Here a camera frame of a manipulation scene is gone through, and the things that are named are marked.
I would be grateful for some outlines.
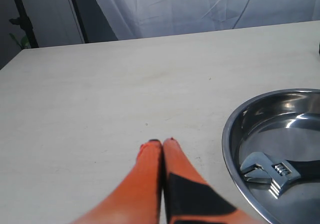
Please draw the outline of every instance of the metal bowl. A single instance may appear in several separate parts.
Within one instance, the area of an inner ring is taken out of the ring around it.
[[[278,90],[245,102],[225,124],[222,151],[236,186],[268,222],[320,222],[319,182],[293,185],[275,199],[268,185],[246,182],[240,173],[253,152],[291,161],[320,160],[320,90]]]

